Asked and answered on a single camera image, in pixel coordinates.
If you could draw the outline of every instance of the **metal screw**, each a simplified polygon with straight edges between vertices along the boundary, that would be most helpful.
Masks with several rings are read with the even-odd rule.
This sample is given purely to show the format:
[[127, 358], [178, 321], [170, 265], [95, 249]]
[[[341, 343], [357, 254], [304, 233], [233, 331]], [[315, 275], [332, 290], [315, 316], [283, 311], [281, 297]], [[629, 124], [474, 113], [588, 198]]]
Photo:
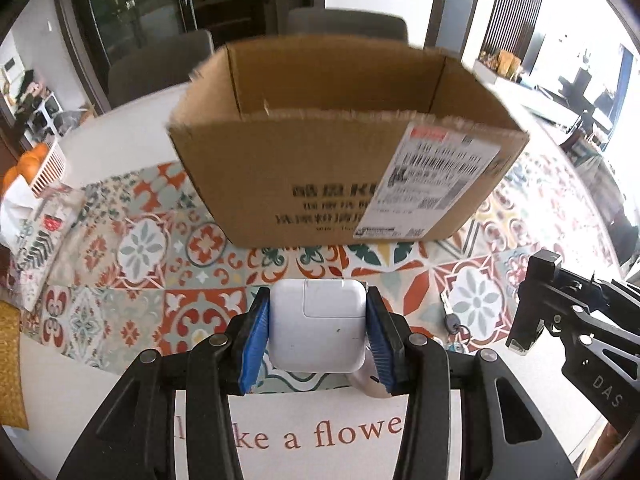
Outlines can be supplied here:
[[490, 363], [498, 360], [498, 354], [495, 352], [495, 350], [491, 350], [490, 348], [483, 348], [480, 351], [480, 357]]
[[429, 342], [429, 338], [424, 334], [414, 332], [409, 336], [409, 343], [415, 346], [424, 346], [428, 342]]
[[211, 346], [224, 346], [229, 341], [229, 338], [225, 334], [214, 334], [209, 337], [209, 344]]
[[140, 354], [140, 361], [145, 365], [148, 365], [149, 363], [155, 361], [156, 357], [158, 357], [158, 353], [155, 350], [149, 349], [143, 351], [142, 354]]

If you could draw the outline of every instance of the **open cardboard box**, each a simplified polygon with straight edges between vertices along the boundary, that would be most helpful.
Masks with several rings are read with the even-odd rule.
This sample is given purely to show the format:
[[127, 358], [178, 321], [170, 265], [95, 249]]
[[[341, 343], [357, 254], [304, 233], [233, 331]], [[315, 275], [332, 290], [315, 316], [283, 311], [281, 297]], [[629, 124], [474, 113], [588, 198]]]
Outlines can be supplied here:
[[465, 223], [529, 140], [494, 95], [436, 51], [341, 36], [228, 44], [199, 67], [169, 131], [236, 246], [353, 244], [405, 132], [434, 117], [464, 119], [455, 129], [465, 140], [497, 154], [428, 226], [421, 239], [433, 240]]

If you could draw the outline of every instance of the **white plastic basket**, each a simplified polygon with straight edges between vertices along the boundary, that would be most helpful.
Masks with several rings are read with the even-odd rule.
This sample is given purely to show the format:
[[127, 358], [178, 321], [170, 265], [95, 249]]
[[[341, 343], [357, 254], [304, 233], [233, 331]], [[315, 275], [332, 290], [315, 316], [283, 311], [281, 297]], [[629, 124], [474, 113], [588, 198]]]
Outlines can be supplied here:
[[36, 197], [39, 197], [42, 191], [49, 187], [50, 184], [61, 180], [65, 176], [66, 158], [60, 149], [59, 140], [58, 136], [51, 136], [44, 141], [49, 147], [49, 153], [42, 161], [38, 173], [36, 173], [29, 186]]

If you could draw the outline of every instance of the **blue curtain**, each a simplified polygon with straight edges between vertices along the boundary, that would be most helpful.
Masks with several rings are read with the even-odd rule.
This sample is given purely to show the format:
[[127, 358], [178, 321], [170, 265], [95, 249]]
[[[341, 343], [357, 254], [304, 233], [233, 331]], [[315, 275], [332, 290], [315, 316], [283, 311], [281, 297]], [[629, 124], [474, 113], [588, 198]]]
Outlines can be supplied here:
[[629, 79], [631, 78], [631, 69], [633, 67], [633, 64], [634, 55], [623, 46], [622, 62], [620, 63], [620, 75], [618, 76], [618, 88], [616, 89], [616, 96], [613, 99], [613, 107], [611, 108], [611, 111], [609, 113], [609, 119], [611, 119], [611, 124], [613, 124], [611, 133], [609, 134], [609, 140], [611, 140], [611, 137], [613, 137], [613, 133], [616, 131], [616, 123], [618, 122], [618, 118], [620, 117], [622, 105], [625, 102], [626, 90], [629, 88]]

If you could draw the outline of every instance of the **glass door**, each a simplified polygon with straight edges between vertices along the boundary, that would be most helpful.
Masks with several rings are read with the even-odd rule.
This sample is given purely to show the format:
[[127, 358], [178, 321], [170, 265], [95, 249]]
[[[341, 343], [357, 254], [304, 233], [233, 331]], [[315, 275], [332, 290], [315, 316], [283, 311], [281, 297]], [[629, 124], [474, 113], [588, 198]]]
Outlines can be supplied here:
[[76, 0], [103, 87], [109, 67], [133, 50], [195, 29], [190, 0]]

